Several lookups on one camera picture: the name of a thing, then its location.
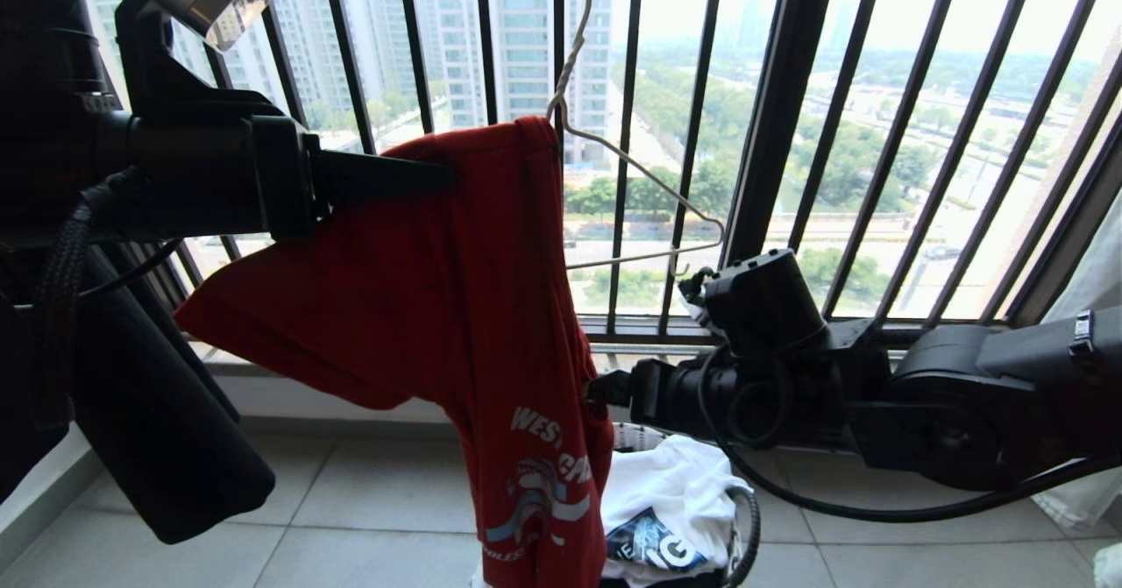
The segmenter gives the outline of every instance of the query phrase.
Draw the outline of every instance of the wire hanger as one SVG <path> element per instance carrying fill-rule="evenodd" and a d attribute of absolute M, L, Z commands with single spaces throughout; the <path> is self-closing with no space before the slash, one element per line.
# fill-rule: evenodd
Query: wire hanger
<path fill-rule="evenodd" d="M 590 16 L 591 12 L 592 12 L 592 0 L 585 0 L 585 11 L 583 11 L 583 13 L 581 13 L 580 25 L 577 26 L 577 34 L 576 34 L 576 36 L 573 36 L 573 39 L 572 39 L 572 50 L 569 52 L 569 57 L 565 58 L 564 66 L 561 67 L 561 76 L 558 77 L 558 84 L 557 84 L 557 89 L 554 90 L 554 93 L 553 93 L 553 99 L 550 100 L 549 105 L 546 105 L 546 108 L 545 108 L 545 118 L 552 117 L 554 109 L 557 109 L 558 112 L 561 113 L 561 128 L 562 129 L 564 129 L 569 134 L 573 134 L 577 137 L 581 137 L 583 139 L 588 139 L 589 141 L 595 141 L 597 144 L 600 144 L 605 148 L 609 149 L 613 154 L 616 154 L 617 157 L 620 157 L 624 162 L 627 162 L 627 164 L 633 165 L 636 169 L 640 169 L 640 172 L 642 172 L 644 176 L 646 176 L 651 181 L 653 181 L 654 184 L 656 184 L 659 187 L 661 187 L 662 190 L 664 190 L 664 192 L 669 193 L 673 197 L 677 197 L 679 204 L 681 204 L 686 209 L 689 209 L 690 211 L 692 211 L 701 220 L 703 220 L 706 222 L 710 222 L 712 224 L 716 224 L 718 233 L 717 233 L 717 240 L 716 241 L 709 242 L 709 244 L 705 244 L 705 245 L 701 245 L 701 246 L 697 246 L 697 247 L 669 249 L 666 251 L 653 252 L 653 254 L 647 254 L 647 255 L 634 255 L 634 256 L 629 256 L 629 257 L 614 257 L 611 259 L 601 259 L 599 261 L 581 261 L 581 264 L 572 264 L 572 265 L 565 266 L 565 269 L 589 268 L 589 267 L 592 267 L 592 266 L 606 266 L 606 265 L 609 265 L 609 264 L 618 264 L 618 261 L 640 261 L 640 260 L 643 260 L 643 259 L 654 259 L 654 258 L 657 258 L 657 257 L 678 256 L 678 255 L 681 255 L 683 252 L 690 252 L 690 251 L 696 251 L 696 250 L 705 250 L 705 249 L 709 249 L 709 248 L 714 248 L 714 247 L 719 247 L 719 246 L 724 245 L 725 244 L 725 223 L 724 222 L 721 222 L 721 221 L 719 221 L 719 220 L 717 220 L 717 219 L 715 219 L 712 217 L 706 215 L 701 210 L 699 210 L 698 208 L 693 206 L 693 204 L 690 203 L 690 201 L 686 200 L 686 196 L 682 196 L 681 194 L 679 194 L 677 192 L 677 190 L 674 190 L 670 185 L 666 185 L 665 183 L 663 183 L 657 176 L 655 176 L 653 173 L 651 173 L 651 171 L 649 168 L 643 167 L 643 165 L 641 165 L 640 162 L 637 162 L 633 157 L 628 156 L 627 153 L 623 151 L 620 148 L 617 148 L 615 145 L 613 145 L 607 139 L 597 136 L 597 134 L 586 132 L 583 130 L 579 130 L 577 128 L 573 128 L 573 126 L 571 123 L 569 123 L 569 103 L 565 101 L 564 92 L 565 92 L 565 89 L 568 89 L 568 86 L 569 86 L 569 76 L 572 75 L 572 70 L 573 70 L 573 67 L 577 66 L 577 54 L 580 54 L 581 46 L 585 46 L 585 28 L 586 28 L 586 26 L 588 26 L 588 18 L 589 18 L 589 16 Z"/>

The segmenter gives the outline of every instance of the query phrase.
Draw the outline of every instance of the building window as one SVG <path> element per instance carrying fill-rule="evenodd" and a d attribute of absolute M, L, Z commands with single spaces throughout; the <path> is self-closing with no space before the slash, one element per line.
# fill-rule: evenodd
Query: building window
<path fill-rule="evenodd" d="M 503 26 L 545 26 L 544 13 L 503 13 Z"/>
<path fill-rule="evenodd" d="M 507 45 L 548 45 L 550 42 L 544 31 L 508 31 L 503 37 Z"/>
<path fill-rule="evenodd" d="M 511 109 L 544 111 L 546 102 L 545 98 L 511 98 Z"/>
<path fill-rule="evenodd" d="M 503 0 L 503 8 L 508 10 L 544 10 L 545 0 Z"/>
<path fill-rule="evenodd" d="M 550 88 L 545 82 L 511 82 L 507 92 L 512 95 L 525 93 L 549 93 Z"/>
<path fill-rule="evenodd" d="M 545 49 L 508 49 L 506 62 L 545 62 L 549 53 Z"/>
<path fill-rule="evenodd" d="M 507 67 L 506 76 L 515 77 L 549 77 L 549 70 L 545 67 Z"/>

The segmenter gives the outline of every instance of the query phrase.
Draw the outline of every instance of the laundry basket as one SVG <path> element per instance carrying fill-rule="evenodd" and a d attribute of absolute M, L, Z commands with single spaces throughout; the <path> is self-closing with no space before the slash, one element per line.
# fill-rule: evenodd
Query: laundry basket
<path fill-rule="evenodd" d="M 615 431 L 617 452 L 652 450 L 669 437 L 656 429 L 622 422 L 615 423 Z M 721 570 L 705 575 L 661 581 L 652 585 L 652 588 L 734 588 L 748 577 L 760 546 L 760 511 L 753 493 L 730 487 L 726 494 L 736 504 L 736 516 L 728 542 L 728 564 Z M 603 579 L 600 588 L 627 588 L 627 582 L 623 579 Z"/>

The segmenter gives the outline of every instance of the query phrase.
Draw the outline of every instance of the white t-shirt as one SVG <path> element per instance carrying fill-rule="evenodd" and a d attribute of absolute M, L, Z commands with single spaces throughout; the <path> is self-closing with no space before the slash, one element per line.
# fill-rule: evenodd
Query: white t-shirt
<path fill-rule="evenodd" d="M 614 453 L 600 500 L 604 577 L 644 588 L 725 568 L 736 515 L 730 487 L 751 490 L 719 449 L 687 437 Z"/>

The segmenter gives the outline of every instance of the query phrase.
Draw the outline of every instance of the red t-shirt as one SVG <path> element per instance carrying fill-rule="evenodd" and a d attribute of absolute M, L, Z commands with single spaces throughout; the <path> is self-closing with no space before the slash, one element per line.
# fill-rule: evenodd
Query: red t-shirt
<path fill-rule="evenodd" d="M 456 166 L 460 182 L 339 211 L 311 239 L 233 261 L 176 320 L 361 406 L 441 405 L 460 433 L 486 581 L 595 587 L 613 437 L 580 395 L 596 369 L 564 270 L 557 136 L 521 118 L 386 156 Z"/>

